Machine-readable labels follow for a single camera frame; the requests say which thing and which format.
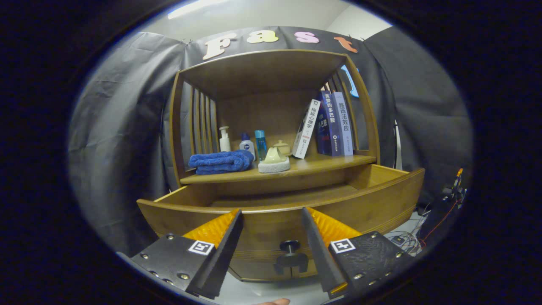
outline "blue towel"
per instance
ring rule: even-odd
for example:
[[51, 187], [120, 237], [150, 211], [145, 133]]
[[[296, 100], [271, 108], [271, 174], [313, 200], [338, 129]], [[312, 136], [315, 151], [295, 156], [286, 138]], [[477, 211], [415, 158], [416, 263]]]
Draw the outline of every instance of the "blue towel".
[[224, 174], [247, 170], [254, 156], [248, 150], [222, 151], [214, 154], [192, 155], [188, 166], [196, 168], [198, 175]]

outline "wooden shelf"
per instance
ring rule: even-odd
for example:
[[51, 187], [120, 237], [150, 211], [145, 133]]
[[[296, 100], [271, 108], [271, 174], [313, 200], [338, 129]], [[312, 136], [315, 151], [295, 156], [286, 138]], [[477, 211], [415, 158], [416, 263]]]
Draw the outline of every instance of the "wooden shelf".
[[181, 71], [184, 80], [213, 99], [292, 90], [319, 90], [344, 65], [343, 54], [268, 50], [210, 60]]
[[253, 195], [253, 196], [232, 196], [221, 197], [209, 205], [210, 207], [266, 207], [283, 204], [319, 204], [333, 200], [340, 201], [341, 198], [356, 194], [359, 190], [345, 183], [338, 183], [326, 187], [296, 190], [293, 192]]
[[252, 164], [252, 168], [246, 171], [235, 173], [215, 174], [215, 175], [191, 175], [180, 180], [181, 184], [194, 183], [221, 183], [236, 181], [255, 181], [267, 180], [281, 177], [291, 177], [325, 172], [334, 169], [348, 168], [362, 164], [376, 162], [376, 157], [369, 156], [337, 156], [330, 157], [321, 154], [313, 154], [305, 159], [295, 159], [290, 157], [290, 170], [280, 173], [261, 174], [258, 171], [257, 162]]

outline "white book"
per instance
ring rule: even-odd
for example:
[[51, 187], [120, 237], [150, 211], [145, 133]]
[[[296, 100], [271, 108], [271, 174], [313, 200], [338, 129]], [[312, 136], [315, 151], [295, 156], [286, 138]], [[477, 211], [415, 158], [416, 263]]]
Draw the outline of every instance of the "white book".
[[343, 135], [343, 153], [345, 156], [352, 156], [353, 151], [353, 142], [352, 142], [352, 124], [350, 124], [350, 119], [348, 117], [348, 109], [346, 107], [346, 102], [344, 101], [344, 96], [341, 92], [333, 92], [333, 99], [337, 103], [335, 109], [339, 116], [339, 126]]
[[311, 141], [312, 131], [316, 124], [316, 117], [318, 115], [318, 109], [320, 108], [320, 101], [317, 99], [311, 100], [303, 121], [299, 125], [298, 134], [295, 136], [294, 145], [292, 148], [292, 155], [297, 158], [305, 158], [307, 153], [308, 144]]

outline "red wire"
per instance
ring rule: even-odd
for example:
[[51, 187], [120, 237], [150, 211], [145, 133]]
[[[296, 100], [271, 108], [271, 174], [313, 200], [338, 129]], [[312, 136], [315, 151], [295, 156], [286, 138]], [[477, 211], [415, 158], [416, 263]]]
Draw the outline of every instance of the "red wire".
[[433, 233], [433, 231], [434, 231], [438, 226], [440, 226], [440, 224], [444, 221], [444, 219], [446, 219], [446, 217], [448, 217], [448, 215], [449, 215], [450, 212], [454, 209], [454, 207], [455, 207], [455, 205], [457, 204], [458, 201], [459, 201], [459, 200], [456, 200], [456, 201], [454, 202], [454, 204], [451, 206], [451, 209], [448, 211], [448, 213], [446, 213], [446, 215], [444, 215], [444, 218], [442, 218], [442, 220], [441, 220], [441, 221], [433, 228], [433, 230], [431, 230], [431, 231], [429, 232], [429, 234], [427, 234], [426, 237], [425, 237], [424, 239], [420, 239], [420, 241], [422, 241], [423, 244], [424, 244], [425, 246], [427, 246], [427, 244], [425, 243], [425, 240], [429, 237], [429, 235], [431, 235], [431, 233]]

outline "book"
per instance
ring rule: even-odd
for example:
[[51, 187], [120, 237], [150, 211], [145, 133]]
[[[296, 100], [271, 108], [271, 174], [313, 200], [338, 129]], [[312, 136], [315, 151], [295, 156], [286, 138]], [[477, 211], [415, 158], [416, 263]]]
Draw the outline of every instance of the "book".
[[340, 133], [342, 134], [341, 140], [343, 142], [343, 155], [351, 156], [353, 155], [353, 142], [352, 142], [352, 132], [350, 119], [348, 117], [348, 109], [346, 108], [346, 102], [344, 101], [344, 96], [341, 92], [333, 92], [331, 94], [332, 100], [336, 104], [337, 110], [337, 122], [340, 125]]
[[317, 99], [311, 100], [311, 103], [303, 115], [303, 120], [301, 121], [301, 124], [299, 124], [298, 133], [295, 136], [294, 145], [292, 147], [292, 155], [294, 157], [301, 159], [305, 158], [312, 131], [314, 130], [314, 125], [316, 125], [319, 108], [320, 101]]
[[319, 154], [328, 156], [343, 155], [342, 132], [338, 110], [329, 91], [321, 91], [320, 109], [317, 121], [317, 148]]

